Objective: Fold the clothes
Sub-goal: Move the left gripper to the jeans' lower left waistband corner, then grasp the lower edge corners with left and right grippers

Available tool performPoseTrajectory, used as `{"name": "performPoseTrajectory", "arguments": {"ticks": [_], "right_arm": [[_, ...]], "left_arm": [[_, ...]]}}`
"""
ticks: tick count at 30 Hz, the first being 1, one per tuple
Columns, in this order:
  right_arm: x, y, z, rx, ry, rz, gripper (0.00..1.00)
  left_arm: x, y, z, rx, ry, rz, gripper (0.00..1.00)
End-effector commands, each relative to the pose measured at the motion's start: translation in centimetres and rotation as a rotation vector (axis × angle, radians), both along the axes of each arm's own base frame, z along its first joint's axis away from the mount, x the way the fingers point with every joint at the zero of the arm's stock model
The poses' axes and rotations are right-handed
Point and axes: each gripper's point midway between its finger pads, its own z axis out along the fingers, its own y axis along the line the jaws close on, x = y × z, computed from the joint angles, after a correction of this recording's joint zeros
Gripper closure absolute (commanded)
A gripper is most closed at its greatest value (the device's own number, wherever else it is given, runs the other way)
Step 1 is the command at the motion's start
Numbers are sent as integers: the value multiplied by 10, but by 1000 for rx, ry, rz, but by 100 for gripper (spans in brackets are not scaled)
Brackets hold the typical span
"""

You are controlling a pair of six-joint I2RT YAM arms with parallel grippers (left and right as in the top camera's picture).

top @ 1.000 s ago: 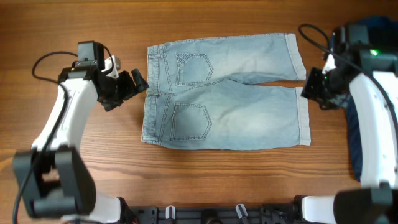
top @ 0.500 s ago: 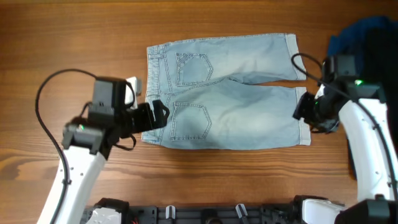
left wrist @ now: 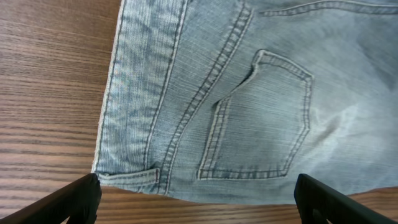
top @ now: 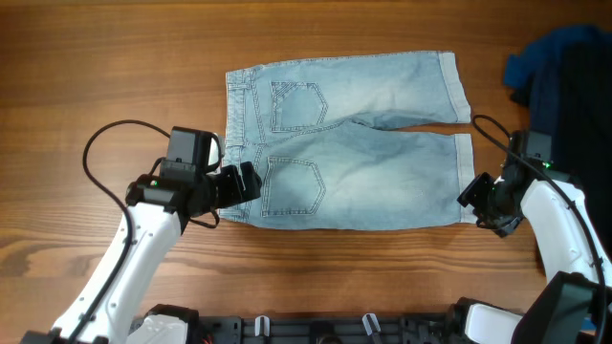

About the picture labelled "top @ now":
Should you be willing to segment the light blue denim shorts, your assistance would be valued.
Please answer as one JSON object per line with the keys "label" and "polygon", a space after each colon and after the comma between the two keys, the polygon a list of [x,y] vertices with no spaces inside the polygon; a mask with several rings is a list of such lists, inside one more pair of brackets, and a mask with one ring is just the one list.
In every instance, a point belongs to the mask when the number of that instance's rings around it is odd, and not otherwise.
{"label": "light blue denim shorts", "polygon": [[261,195],[221,211],[274,229],[472,224],[471,108],[451,52],[290,60],[227,73],[225,164],[249,161]]}

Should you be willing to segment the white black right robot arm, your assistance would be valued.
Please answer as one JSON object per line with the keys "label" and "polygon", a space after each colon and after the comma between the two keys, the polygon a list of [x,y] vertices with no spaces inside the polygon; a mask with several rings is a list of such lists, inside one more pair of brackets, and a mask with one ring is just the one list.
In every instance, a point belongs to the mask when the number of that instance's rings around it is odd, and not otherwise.
{"label": "white black right robot arm", "polygon": [[473,343],[608,343],[611,338],[611,262],[569,183],[477,176],[458,202],[499,236],[527,220],[535,234],[547,285],[524,313],[472,301],[460,333]]}

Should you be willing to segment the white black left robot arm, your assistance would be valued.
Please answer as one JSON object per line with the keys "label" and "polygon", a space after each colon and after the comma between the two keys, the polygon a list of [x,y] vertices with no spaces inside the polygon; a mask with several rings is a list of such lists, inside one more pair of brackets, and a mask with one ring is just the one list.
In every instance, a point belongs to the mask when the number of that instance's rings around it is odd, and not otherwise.
{"label": "white black left robot arm", "polygon": [[196,217],[260,196],[251,162],[217,174],[179,181],[143,174],[130,184],[111,245],[71,307],[46,332],[27,331],[23,342],[200,343],[199,313],[158,305],[134,329],[132,321],[166,254]]}

